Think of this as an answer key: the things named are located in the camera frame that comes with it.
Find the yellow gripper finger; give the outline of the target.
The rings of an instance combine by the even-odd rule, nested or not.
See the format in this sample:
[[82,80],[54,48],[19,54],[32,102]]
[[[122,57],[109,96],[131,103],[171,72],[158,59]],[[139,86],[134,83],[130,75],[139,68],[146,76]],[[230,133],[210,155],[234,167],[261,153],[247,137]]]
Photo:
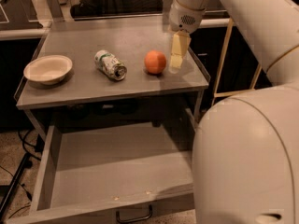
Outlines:
[[190,43],[189,33],[177,31],[173,34],[169,62],[169,71],[171,73],[175,74],[180,70]]

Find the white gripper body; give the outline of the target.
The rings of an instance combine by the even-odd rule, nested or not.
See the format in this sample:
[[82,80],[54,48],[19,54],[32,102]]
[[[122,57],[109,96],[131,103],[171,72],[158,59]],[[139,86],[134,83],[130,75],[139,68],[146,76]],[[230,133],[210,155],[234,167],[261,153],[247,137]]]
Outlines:
[[196,31],[206,11],[203,0],[174,0],[169,12],[169,25],[172,31]]

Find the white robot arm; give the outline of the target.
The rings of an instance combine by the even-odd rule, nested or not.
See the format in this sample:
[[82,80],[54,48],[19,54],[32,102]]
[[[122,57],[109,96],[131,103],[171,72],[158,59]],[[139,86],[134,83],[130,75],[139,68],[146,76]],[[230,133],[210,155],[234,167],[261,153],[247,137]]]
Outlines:
[[[271,85],[213,105],[192,149],[197,224],[298,224],[299,7],[292,0],[220,0]],[[174,0],[172,30],[192,33],[208,0]]]

